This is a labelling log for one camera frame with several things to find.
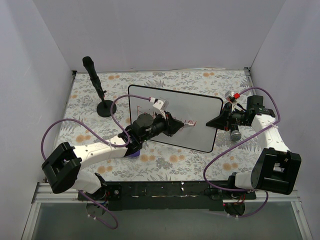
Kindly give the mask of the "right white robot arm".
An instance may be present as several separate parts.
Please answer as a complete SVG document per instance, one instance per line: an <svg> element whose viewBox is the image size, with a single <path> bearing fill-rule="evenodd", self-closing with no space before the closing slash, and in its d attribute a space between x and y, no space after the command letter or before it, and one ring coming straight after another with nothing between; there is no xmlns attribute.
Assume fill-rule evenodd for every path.
<svg viewBox="0 0 320 240"><path fill-rule="evenodd" d="M234 172L226 185L217 188L226 191L232 199L254 190L290 195L301 166L301 156L293 153L282 140L276 115L272 109L264 107L263 96L249 96L246 109L242 110L235 108L238 97L237 93L227 95L228 102L220 115L208 121L206 126L226 132L234 132L239 126L252 127L257 134L261 154L251 171Z"/></svg>

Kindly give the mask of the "white whiteboard black frame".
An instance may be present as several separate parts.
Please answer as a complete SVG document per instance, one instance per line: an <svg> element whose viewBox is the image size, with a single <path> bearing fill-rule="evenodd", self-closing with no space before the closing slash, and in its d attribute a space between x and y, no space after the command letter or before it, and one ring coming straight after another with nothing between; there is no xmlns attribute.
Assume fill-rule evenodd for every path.
<svg viewBox="0 0 320 240"><path fill-rule="evenodd" d="M151 141L204 153L213 151L217 129L206 123L220 115L223 108L220 97L134 84L128 87L128 94L166 100L165 110L174 119L192 125L181 128L172 137L162 133Z"/></svg>

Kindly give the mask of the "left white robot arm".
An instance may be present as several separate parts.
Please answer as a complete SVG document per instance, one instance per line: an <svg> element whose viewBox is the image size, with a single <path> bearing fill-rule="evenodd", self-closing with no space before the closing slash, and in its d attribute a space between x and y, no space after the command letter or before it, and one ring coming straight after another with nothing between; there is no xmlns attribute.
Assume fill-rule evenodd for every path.
<svg viewBox="0 0 320 240"><path fill-rule="evenodd" d="M85 168L105 160L130 156L141 150L144 142L160 134L171 137L184 126L184 122L174 119L169 112L155 116L142 113L111 139L87 145L59 144L45 158L41 168L53 193L74 189L101 200L107 193L106 183L101 176L86 172Z"/></svg>

